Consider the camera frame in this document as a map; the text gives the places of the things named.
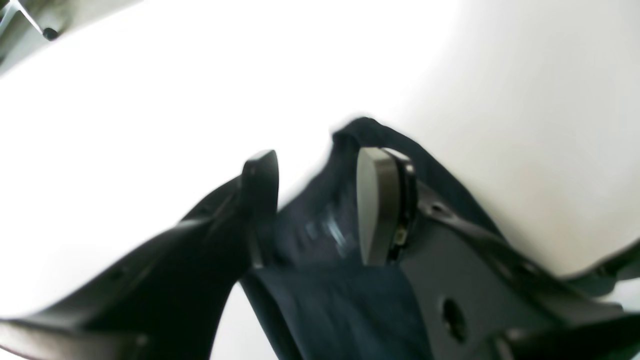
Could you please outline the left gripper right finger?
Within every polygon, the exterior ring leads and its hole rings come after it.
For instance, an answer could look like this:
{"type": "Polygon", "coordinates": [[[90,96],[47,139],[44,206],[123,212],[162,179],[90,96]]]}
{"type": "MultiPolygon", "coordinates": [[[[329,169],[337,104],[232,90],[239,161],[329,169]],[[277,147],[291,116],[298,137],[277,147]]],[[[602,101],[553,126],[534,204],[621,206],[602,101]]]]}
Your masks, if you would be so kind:
{"type": "Polygon", "coordinates": [[[363,147],[362,262],[402,271],[436,360],[631,360],[639,313],[576,290],[418,181],[406,155],[363,147]]]}

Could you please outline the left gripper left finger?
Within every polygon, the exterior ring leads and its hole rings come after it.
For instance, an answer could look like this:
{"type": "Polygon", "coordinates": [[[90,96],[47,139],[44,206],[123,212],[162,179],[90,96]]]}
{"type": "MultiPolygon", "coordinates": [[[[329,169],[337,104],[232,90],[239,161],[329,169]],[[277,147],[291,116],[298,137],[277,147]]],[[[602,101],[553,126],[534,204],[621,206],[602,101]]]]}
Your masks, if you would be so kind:
{"type": "Polygon", "coordinates": [[[1,348],[28,360],[207,360],[233,286],[267,262],[279,165],[274,150],[174,227],[39,312],[1,321],[1,348]]]}

